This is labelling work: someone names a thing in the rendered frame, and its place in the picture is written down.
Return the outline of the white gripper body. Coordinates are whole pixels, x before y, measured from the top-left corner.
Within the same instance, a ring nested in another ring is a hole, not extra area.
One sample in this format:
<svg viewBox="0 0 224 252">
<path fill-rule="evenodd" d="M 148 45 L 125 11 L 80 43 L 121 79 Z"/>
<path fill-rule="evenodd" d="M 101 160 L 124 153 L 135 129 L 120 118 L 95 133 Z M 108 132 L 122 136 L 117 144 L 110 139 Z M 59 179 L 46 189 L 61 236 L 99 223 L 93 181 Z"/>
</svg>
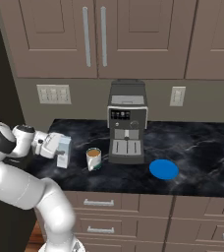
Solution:
<svg viewBox="0 0 224 252">
<path fill-rule="evenodd" d="M 49 133 L 43 141 L 40 154 L 45 158 L 54 158 L 62 137 L 59 133 Z"/>
</svg>

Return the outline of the white milk carton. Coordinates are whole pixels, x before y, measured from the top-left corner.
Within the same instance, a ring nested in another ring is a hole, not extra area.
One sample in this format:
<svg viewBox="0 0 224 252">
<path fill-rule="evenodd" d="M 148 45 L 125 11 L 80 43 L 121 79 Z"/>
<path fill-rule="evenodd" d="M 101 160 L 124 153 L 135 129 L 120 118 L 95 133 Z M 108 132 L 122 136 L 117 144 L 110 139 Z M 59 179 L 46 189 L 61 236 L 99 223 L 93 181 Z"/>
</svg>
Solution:
<svg viewBox="0 0 224 252">
<path fill-rule="evenodd" d="M 57 151 L 65 151 L 64 155 L 57 155 L 57 166 L 67 168 L 71 157 L 71 142 L 70 137 L 63 136 L 60 140 Z"/>
</svg>

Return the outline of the white mug of coffee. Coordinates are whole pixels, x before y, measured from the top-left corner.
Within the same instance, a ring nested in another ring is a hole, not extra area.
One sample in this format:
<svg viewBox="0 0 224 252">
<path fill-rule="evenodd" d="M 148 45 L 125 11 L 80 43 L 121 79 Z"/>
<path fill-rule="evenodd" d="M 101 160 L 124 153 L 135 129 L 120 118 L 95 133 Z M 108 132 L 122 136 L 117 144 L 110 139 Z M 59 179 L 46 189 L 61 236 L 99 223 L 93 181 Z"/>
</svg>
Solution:
<svg viewBox="0 0 224 252">
<path fill-rule="evenodd" d="M 99 169 L 101 167 L 101 150 L 99 148 L 89 148 L 86 151 L 86 162 L 89 171 Z"/>
</svg>

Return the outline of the grey coffee machine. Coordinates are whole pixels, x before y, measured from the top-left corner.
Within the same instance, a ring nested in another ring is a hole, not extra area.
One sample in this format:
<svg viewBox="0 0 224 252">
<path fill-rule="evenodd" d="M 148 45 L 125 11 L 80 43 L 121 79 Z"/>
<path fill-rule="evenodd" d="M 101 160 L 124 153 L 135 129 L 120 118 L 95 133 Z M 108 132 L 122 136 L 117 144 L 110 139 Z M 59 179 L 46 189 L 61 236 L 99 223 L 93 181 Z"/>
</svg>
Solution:
<svg viewBox="0 0 224 252">
<path fill-rule="evenodd" d="M 111 83 L 107 105 L 110 162 L 144 163 L 143 133 L 147 128 L 147 115 L 148 106 L 143 81 L 116 80 Z"/>
</svg>

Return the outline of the black fridge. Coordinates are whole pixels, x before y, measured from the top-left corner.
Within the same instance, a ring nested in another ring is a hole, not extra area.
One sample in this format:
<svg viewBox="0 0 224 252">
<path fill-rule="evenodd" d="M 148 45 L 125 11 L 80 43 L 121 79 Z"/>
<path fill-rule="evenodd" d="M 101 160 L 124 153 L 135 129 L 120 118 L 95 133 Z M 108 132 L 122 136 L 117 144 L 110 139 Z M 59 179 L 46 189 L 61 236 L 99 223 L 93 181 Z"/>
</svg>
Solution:
<svg viewBox="0 0 224 252">
<path fill-rule="evenodd" d="M 10 127 L 25 123 L 1 31 L 0 122 Z M 0 252 L 25 252 L 34 224 L 34 210 L 23 211 L 0 201 Z"/>
</svg>

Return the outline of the blue saucer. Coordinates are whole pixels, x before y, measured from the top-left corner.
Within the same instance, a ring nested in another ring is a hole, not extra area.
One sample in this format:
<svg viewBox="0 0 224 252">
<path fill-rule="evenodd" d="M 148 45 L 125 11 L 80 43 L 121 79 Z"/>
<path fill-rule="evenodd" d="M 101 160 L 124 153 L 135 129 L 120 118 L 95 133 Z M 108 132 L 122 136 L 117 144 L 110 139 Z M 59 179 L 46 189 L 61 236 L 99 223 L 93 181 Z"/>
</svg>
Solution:
<svg viewBox="0 0 224 252">
<path fill-rule="evenodd" d="M 178 166 L 168 159 L 156 159 L 149 165 L 150 173 L 162 180 L 170 180 L 179 174 Z"/>
</svg>

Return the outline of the brown drawer front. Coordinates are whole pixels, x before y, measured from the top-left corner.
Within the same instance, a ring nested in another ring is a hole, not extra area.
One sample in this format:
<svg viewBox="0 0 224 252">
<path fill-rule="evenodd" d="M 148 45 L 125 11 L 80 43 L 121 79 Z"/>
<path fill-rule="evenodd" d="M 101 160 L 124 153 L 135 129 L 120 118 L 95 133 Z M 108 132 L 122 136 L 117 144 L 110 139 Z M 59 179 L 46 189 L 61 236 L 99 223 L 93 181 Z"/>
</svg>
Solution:
<svg viewBox="0 0 224 252">
<path fill-rule="evenodd" d="M 75 232 L 109 237 L 132 238 L 141 241 L 162 242 L 165 237 L 167 218 L 134 216 L 105 216 L 77 214 Z M 113 234 L 90 233 L 87 228 L 115 228 Z"/>
<path fill-rule="evenodd" d="M 88 214 L 100 213 L 112 215 L 168 218 L 172 204 L 172 196 L 165 195 L 81 191 L 66 191 L 65 195 L 70 200 L 76 211 Z M 84 199 L 89 199 L 90 201 L 114 200 L 115 206 L 85 206 Z"/>
<path fill-rule="evenodd" d="M 224 220 L 172 219 L 167 241 L 185 244 L 224 245 Z"/>
<path fill-rule="evenodd" d="M 86 252 L 162 252 L 162 243 L 80 237 Z"/>
<path fill-rule="evenodd" d="M 224 198 L 177 196 L 173 217 L 179 219 L 224 219 Z"/>
</svg>

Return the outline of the wide white wall switch plate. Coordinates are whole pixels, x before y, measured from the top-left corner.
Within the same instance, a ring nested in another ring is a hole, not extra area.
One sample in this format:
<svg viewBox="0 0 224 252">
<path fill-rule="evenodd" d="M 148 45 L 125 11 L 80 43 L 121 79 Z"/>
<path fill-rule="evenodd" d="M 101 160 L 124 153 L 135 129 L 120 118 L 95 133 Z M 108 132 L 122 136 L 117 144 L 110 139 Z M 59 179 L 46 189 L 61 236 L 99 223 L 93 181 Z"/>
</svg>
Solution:
<svg viewBox="0 0 224 252">
<path fill-rule="evenodd" d="M 37 85 L 39 102 L 42 104 L 71 104 L 68 85 Z"/>
</svg>

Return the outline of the brown wall cupboard door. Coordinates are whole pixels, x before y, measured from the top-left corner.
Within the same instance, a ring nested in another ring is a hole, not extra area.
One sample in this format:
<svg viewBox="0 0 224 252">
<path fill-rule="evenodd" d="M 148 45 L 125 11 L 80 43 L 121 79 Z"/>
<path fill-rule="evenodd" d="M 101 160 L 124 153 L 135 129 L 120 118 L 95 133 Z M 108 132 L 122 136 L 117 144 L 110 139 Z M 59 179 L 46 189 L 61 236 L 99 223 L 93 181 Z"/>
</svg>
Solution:
<svg viewBox="0 0 224 252">
<path fill-rule="evenodd" d="M 224 0 L 198 0 L 186 78 L 224 80 Z"/>
<path fill-rule="evenodd" d="M 107 67 L 100 8 L 106 7 Z M 98 75 L 108 79 L 182 79 L 196 0 L 95 0 Z"/>
<path fill-rule="evenodd" d="M 91 67 L 86 66 L 83 7 L 88 7 Z M 93 0 L 0 0 L 19 78 L 95 78 Z"/>
</svg>

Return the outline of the narrow white wall outlet plate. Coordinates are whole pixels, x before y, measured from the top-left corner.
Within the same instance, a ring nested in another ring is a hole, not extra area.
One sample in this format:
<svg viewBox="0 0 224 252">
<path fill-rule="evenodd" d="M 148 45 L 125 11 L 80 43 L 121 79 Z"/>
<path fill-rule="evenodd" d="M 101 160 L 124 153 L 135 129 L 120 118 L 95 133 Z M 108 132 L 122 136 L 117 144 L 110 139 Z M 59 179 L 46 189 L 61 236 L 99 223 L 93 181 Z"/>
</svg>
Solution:
<svg viewBox="0 0 224 252">
<path fill-rule="evenodd" d="M 173 87 L 171 92 L 170 105 L 182 106 L 184 103 L 185 92 L 185 87 Z"/>
</svg>

